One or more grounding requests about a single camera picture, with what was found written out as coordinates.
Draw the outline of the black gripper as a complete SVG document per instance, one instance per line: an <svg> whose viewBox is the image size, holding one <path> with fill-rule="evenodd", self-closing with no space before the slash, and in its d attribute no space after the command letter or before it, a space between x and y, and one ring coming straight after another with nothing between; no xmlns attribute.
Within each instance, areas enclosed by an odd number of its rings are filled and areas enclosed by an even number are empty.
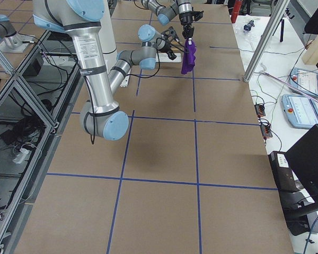
<svg viewBox="0 0 318 254"><path fill-rule="evenodd" d="M192 26L192 23L199 21L203 16L203 11L188 11L179 14L180 23L183 25L182 35L186 40L193 38L195 28Z"/></svg>
<svg viewBox="0 0 318 254"><path fill-rule="evenodd" d="M170 26L161 33L161 53L166 53L170 60L177 58L172 50L172 41L178 38L175 29Z"/></svg>

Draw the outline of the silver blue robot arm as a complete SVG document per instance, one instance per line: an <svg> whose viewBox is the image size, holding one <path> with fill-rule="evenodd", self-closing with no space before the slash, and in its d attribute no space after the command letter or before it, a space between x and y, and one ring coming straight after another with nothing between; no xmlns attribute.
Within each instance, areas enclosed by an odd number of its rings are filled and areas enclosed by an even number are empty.
<svg viewBox="0 0 318 254"><path fill-rule="evenodd" d="M169 6L165 6L158 1L140 1L139 4L134 1L134 5L141 10L151 11L163 26L168 25L175 17L178 17L183 28L182 36L185 42L188 45L192 44L194 33L192 24L199 13L193 10L190 1L173 1ZM189 49L180 42L176 30L172 26L161 33L156 32L154 40L158 51L165 53L169 60L173 61L177 58L173 51L174 48L182 53L189 53Z"/></svg>
<svg viewBox="0 0 318 254"><path fill-rule="evenodd" d="M105 16L109 16L106 1L33 2L33 18L38 27L72 38L90 96L80 113L83 130L92 138L114 141L125 135L129 125L127 114L114 100L114 93L133 66L151 70L159 61L159 53L175 59L172 46L179 37L171 26L158 32L144 24L138 30L141 48L118 53L116 64L107 67L99 37Z"/></svg>

